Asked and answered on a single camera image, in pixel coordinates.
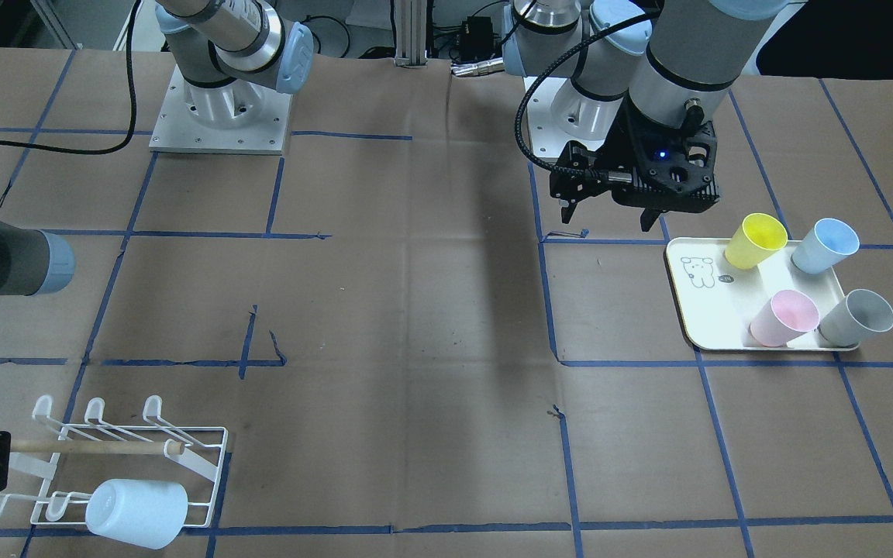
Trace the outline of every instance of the plastic cup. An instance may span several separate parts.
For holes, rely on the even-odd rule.
[[[750,322],[750,335],[762,346],[782,346],[819,325],[819,308],[808,295],[784,289],[771,297]]]
[[[188,494],[177,483],[110,479],[96,488],[85,525],[97,536],[157,550],[171,544],[188,515]]]
[[[791,254],[791,261],[805,273],[821,273],[860,250],[860,238],[839,219],[819,219]]]
[[[788,232],[767,213],[750,213],[733,234],[724,254],[739,269],[752,269],[788,244]]]
[[[857,289],[819,324],[819,333],[836,346],[853,346],[893,328],[893,308],[873,291]]]

